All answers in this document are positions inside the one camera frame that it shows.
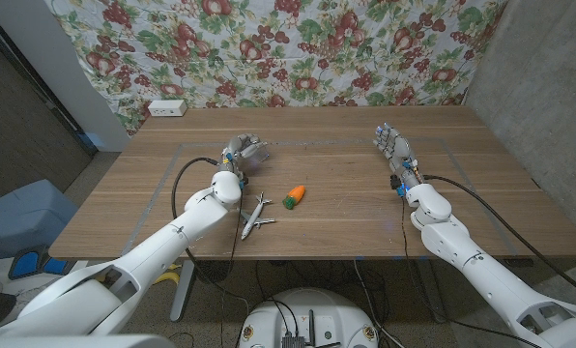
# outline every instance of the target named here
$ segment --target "wall outlet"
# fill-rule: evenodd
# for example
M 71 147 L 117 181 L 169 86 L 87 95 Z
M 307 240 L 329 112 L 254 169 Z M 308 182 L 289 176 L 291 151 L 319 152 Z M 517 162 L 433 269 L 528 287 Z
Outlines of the wall outlet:
M 185 101 L 153 101 L 149 105 L 153 116 L 183 116 L 187 111 Z

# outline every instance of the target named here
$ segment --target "floral fabric backdrop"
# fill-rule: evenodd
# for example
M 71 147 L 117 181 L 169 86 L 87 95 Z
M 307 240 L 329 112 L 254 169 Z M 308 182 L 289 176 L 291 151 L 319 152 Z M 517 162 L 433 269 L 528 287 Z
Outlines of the floral fabric backdrop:
M 458 104 L 506 0 L 45 0 L 130 135 L 188 107 Z

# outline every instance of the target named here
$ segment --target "black connector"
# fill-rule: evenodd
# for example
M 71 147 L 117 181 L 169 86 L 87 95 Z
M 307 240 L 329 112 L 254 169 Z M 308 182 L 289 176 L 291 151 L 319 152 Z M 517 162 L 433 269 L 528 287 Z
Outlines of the black connector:
M 400 180 L 400 178 L 398 178 L 397 175 L 395 174 L 391 175 L 391 188 L 399 189 L 401 187 L 402 187 L 402 181 Z

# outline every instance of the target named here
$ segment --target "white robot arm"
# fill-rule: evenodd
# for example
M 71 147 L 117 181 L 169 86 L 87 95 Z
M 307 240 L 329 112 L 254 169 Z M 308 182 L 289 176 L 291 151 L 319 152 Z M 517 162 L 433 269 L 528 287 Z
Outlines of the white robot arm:
M 0 336 L 120 331 L 155 279 L 239 201 L 245 184 L 239 164 L 256 154 L 265 158 L 265 146 L 254 134 L 235 136 L 221 155 L 211 186 L 195 193 L 182 215 L 126 255 L 63 276 L 1 327 Z
M 422 182 L 415 154 L 406 151 L 408 141 L 387 124 L 376 134 L 374 144 L 401 178 L 399 185 L 391 178 L 391 184 L 417 208 L 411 221 L 425 247 L 458 269 L 515 335 L 544 348 L 576 347 L 576 305 L 537 293 L 483 251 L 453 216 L 449 202 Z

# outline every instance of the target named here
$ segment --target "toy carrot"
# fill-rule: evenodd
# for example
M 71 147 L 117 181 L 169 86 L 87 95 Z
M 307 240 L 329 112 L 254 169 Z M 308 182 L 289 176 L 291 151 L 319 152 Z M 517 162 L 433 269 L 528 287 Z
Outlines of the toy carrot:
M 293 188 L 290 192 L 288 192 L 286 198 L 284 198 L 284 200 L 282 200 L 281 202 L 284 204 L 284 207 L 292 210 L 297 205 L 297 203 L 301 201 L 301 198 L 303 198 L 304 193 L 305 193 L 305 186 L 303 185 L 297 186 Z

